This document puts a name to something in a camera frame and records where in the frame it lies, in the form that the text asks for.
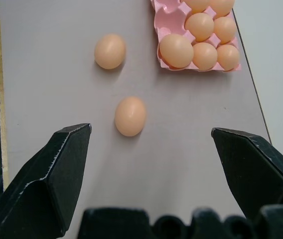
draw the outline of gray table surface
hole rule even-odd
[[[144,208],[152,222],[176,214],[188,223],[201,206],[241,214],[210,131],[268,139],[242,46],[240,72],[169,72],[156,59],[153,17],[147,0],[0,2],[10,179],[55,131],[92,124],[67,239],[76,238],[87,207]],[[94,46],[110,32],[125,38],[128,53],[123,68],[106,72],[94,63]],[[130,95],[148,110],[135,138],[114,128],[115,108]]]

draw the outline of brown egg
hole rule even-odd
[[[191,42],[178,34],[165,36],[160,42],[159,50],[165,62],[176,68],[188,66],[193,58]]]
[[[146,115],[146,107],[141,99],[127,97],[116,108],[116,128],[124,136],[135,136],[143,129]]]
[[[125,59],[125,41],[116,34],[108,34],[97,42],[94,55],[100,67],[107,70],[114,69]]]
[[[240,54],[236,47],[232,45],[222,45],[217,48],[218,63],[225,71],[236,68],[239,64]]]
[[[190,6],[193,14],[206,10],[210,2],[210,0],[181,0],[183,1]]]
[[[220,17],[215,20],[214,33],[221,40],[221,44],[225,44],[235,38],[237,25],[230,17]]]
[[[196,37],[197,42],[207,40],[212,35],[213,28],[212,17],[205,13],[192,15],[185,24],[185,29]]]
[[[216,12],[215,18],[226,16],[231,12],[235,0],[211,0],[210,6]]]
[[[195,64],[200,71],[207,71],[214,67],[217,63],[216,48],[205,42],[197,43],[193,46],[193,64]]]

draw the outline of white tabletop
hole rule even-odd
[[[199,206],[221,216],[241,213],[210,130],[228,127],[268,139],[248,64],[243,57],[242,71],[229,74],[160,69],[153,15],[145,0],[0,2],[10,178],[55,131],[81,122],[93,126],[67,238],[76,238],[87,207],[141,207],[152,221],[168,213],[186,223]],[[254,52],[248,48],[256,36],[247,32],[260,25],[241,27],[248,52]],[[124,67],[111,73],[97,67],[93,57],[96,41],[109,32],[128,44]],[[248,56],[250,63],[258,62],[259,55]],[[254,77],[258,86],[258,74]],[[260,98],[271,97],[260,89]],[[128,95],[143,98],[149,113],[134,139],[120,136],[113,124],[117,103]]]
[[[234,11],[270,138],[283,154],[283,1],[237,0]]]

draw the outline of egg carton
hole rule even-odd
[[[155,31],[158,35],[158,48],[157,48],[157,57],[160,62],[160,66],[162,68],[171,70],[171,71],[180,71],[185,69],[195,70],[199,71],[198,67],[193,64],[193,62],[190,63],[185,68],[173,68],[171,66],[168,66],[162,59],[162,56],[159,51],[159,43],[161,40],[171,33],[179,34],[184,37],[186,37],[192,45],[197,44],[195,36],[193,36],[190,31],[185,29],[185,22],[186,20],[192,15],[191,8],[185,3],[180,2],[180,0],[150,0],[153,8],[155,9],[155,18],[154,18],[154,27]],[[213,19],[216,16],[215,11],[208,7],[204,13],[211,16]],[[231,17],[234,19],[234,16],[232,12],[230,12],[227,17]],[[216,36],[215,33],[213,33],[207,40],[203,41],[206,43],[209,43],[213,45],[215,48],[219,47],[220,39]],[[228,45],[233,45],[237,49],[239,49],[238,45],[238,39],[235,37],[232,41],[227,42]],[[207,71],[224,71],[224,69],[220,66],[220,64],[217,62],[217,64],[207,70]],[[236,68],[230,71],[239,71],[241,70],[241,64],[239,64]]]

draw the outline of egg tray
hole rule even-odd
[[[179,34],[184,37],[186,37],[192,45],[197,44],[195,36],[193,36],[190,31],[185,29],[185,22],[186,20],[192,16],[191,8],[185,3],[180,2],[180,0],[150,0],[153,8],[155,9],[155,18],[154,18],[154,27],[155,31],[158,35],[158,48],[157,48],[157,57],[160,62],[160,66],[162,68],[171,70],[171,71],[180,71],[185,69],[195,70],[199,71],[198,67],[195,66],[193,62],[190,63],[185,68],[173,68],[169,65],[167,65],[160,54],[159,51],[159,43],[161,40],[171,33]],[[216,16],[215,11],[208,7],[204,13],[208,14],[212,18]],[[230,12],[226,17],[231,17],[234,19],[234,16],[232,12]],[[207,40],[204,42],[209,43],[213,45],[215,48],[219,47],[220,39],[216,36],[215,33],[213,33]],[[237,49],[239,49],[238,46],[238,39],[235,37],[232,41],[227,42],[228,45],[233,45]],[[220,64],[217,62],[217,64],[212,67],[211,69],[207,71],[224,71],[224,69],[220,66]],[[239,64],[236,68],[228,71],[239,71],[241,70],[241,65]]]

